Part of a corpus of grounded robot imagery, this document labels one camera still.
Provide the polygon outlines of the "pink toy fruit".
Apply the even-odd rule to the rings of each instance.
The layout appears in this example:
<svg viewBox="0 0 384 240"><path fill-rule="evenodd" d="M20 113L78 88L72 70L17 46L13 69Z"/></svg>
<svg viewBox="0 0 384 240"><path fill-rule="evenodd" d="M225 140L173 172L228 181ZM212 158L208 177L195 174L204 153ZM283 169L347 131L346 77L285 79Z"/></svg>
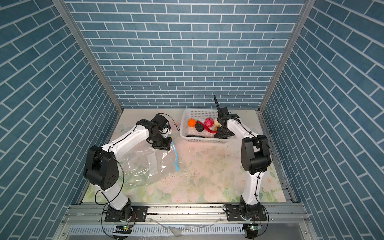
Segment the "pink toy fruit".
<svg viewBox="0 0 384 240"><path fill-rule="evenodd" d="M212 118L206 118L205 119L205 126L208 128L211 128L214 125L214 120Z"/></svg>

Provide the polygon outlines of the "clear zip top bag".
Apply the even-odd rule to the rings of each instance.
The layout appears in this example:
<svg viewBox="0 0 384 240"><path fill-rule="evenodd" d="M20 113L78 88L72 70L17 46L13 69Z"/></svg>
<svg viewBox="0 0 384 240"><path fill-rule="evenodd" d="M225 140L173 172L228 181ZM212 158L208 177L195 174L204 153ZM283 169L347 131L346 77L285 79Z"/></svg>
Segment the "clear zip top bag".
<svg viewBox="0 0 384 240"><path fill-rule="evenodd" d="M119 160L124 170L120 183L124 190L157 183L179 172L179 162L174 142L168 151L155 150L147 142L141 142Z"/></svg>

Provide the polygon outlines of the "white plastic mesh basket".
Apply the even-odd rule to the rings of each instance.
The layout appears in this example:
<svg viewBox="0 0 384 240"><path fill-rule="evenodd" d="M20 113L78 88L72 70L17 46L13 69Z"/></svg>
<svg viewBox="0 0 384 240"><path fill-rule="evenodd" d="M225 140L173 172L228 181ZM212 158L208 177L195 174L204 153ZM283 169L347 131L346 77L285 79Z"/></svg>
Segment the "white plastic mesh basket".
<svg viewBox="0 0 384 240"><path fill-rule="evenodd" d="M218 125L215 119L218 113L209 109L186 109L181 120L180 136L188 142L224 144L233 140L234 137L219 139L215 137Z"/></svg>

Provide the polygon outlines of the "orange toy fruit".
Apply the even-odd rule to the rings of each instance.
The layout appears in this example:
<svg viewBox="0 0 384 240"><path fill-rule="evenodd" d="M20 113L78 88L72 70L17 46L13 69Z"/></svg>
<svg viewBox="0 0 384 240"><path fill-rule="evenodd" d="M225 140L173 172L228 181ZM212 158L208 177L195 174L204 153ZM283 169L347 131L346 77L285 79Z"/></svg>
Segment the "orange toy fruit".
<svg viewBox="0 0 384 240"><path fill-rule="evenodd" d="M196 120L194 120L194 119L189 119L189 120L188 120L188 126L189 126L190 128L194 128L195 125L196 125Z"/></svg>

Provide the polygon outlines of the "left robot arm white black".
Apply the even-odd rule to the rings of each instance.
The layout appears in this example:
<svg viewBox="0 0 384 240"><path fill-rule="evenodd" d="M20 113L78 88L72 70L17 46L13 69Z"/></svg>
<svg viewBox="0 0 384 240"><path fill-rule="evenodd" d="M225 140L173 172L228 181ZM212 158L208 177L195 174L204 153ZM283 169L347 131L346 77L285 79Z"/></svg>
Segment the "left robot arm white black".
<svg viewBox="0 0 384 240"><path fill-rule="evenodd" d="M179 172L179 158L171 137L171 124L161 114L142 119L121 137L87 152L84 177L107 200L110 222L132 221L138 213L124 187L137 188Z"/></svg>

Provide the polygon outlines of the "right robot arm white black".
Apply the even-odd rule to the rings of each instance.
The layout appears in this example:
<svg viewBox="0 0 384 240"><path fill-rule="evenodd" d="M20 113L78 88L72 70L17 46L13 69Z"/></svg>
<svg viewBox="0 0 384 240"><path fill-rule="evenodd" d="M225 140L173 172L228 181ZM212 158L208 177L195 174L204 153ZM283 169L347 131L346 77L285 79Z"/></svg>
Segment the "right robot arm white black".
<svg viewBox="0 0 384 240"><path fill-rule="evenodd" d="M217 121L221 126L215 137L220 139L235 136L241 140L241 163L247 172L247 178L239 207L244 219L254 218L263 212L260 201L261 183L272 162L268 138L254 134L237 114L219 114Z"/></svg>

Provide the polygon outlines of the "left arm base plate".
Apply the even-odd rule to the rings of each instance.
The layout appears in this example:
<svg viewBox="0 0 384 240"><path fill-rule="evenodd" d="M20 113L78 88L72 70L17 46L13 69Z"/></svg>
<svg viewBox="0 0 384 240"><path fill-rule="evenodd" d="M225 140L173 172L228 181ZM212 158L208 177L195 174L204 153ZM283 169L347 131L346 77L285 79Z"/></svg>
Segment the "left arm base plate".
<svg viewBox="0 0 384 240"><path fill-rule="evenodd" d="M106 223L133 223L133 222L145 222L148 206L131 206L130 213L127 218L125 218L122 211L116 211L110 206L106 210L103 210L104 221Z"/></svg>

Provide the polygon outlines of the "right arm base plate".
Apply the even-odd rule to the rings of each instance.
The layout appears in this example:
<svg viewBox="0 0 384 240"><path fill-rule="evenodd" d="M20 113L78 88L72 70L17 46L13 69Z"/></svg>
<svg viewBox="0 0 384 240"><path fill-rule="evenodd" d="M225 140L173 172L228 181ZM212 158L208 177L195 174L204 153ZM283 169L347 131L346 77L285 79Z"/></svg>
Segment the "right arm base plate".
<svg viewBox="0 0 384 240"><path fill-rule="evenodd" d="M225 204L222 205L222 210L225 212L227 221L267 221L267 211L262 205L252 205L241 207L239 205Z"/></svg>

